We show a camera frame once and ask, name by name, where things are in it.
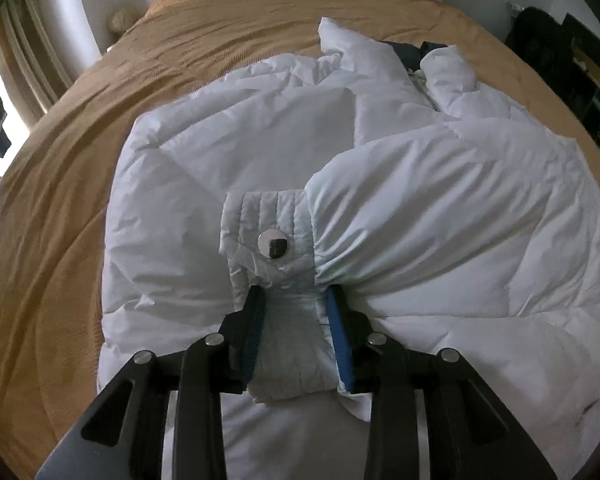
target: white puffer jacket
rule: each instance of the white puffer jacket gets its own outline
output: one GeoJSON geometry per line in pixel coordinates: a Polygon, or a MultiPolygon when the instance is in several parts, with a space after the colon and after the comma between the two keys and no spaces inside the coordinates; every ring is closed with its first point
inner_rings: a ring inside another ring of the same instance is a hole
{"type": "Polygon", "coordinates": [[[320,59],[275,56],[136,121],[107,211],[99,387],[265,285],[254,380],[222,401],[229,478],[362,478],[366,404],[334,391],[322,304],[339,283],[409,348],[459,349],[570,478],[600,440],[600,192],[576,142],[456,47],[423,59],[425,92],[389,46],[319,31],[320,59]],[[277,260],[257,246],[272,227],[277,260]]]}

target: curtain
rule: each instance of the curtain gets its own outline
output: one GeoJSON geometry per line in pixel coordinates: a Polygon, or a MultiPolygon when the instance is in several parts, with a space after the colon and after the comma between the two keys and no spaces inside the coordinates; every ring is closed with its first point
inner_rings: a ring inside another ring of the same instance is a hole
{"type": "Polygon", "coordinates": [[[37,0],[6,0],[0,7],[0,76],[30,129],[73,83],[38,8],[37,0]]]}

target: metal bolt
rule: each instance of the metal bolt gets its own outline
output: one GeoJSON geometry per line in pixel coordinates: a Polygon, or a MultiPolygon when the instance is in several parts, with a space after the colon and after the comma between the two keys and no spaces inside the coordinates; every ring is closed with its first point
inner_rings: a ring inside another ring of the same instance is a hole
{"type": "Polygon", "coordinates": [[[205,337],[205,343],[209,346],[218,346],[224,343],[224,336],[219,332],[214,332],[205,337]]]}
{"type": "Polygon", "coordinates": [[[148,350],[141,350],[134,355],[134,362],[137,365],[147,364],[154,356],[148,350]]]}
{"type": "Polygon", "coordinates": [[[386,343],[386,336],[381,332],[372,332],[366,340],[373,346],[382,346],[386,343]]]}
{"type": "Polygon", "coordinates": [[[447,363],[457,363],[460,360],[460,354],[454,348],[445,348],[440,355],[447,363]]]}

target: snap button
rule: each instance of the snap button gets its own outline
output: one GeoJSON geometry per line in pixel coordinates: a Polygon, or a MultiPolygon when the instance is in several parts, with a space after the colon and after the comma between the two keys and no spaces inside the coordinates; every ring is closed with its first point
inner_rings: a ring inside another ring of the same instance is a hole
{"type": "Polygon", "coordinates": [[[288,247],[288,237],[280,229],[267,229],[258,237],[258,250],[269,260],[284,256],[288,247]]]}

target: brown blanket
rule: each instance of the brown blanket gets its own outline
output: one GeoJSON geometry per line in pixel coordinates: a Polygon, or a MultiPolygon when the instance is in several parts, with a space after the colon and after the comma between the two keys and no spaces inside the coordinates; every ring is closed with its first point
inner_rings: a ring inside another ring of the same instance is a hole
{"type": "Polygon", "coordinates": [[[238,66],[317,56],[330,16],[376,40],[458,44],[481,81],[600,154],[503,44],[432,0],[161,0],[40,121],[0,182],[0,453],[29,479],[95,393],[100,273],[116,161],[135,118],[238,66]]]}

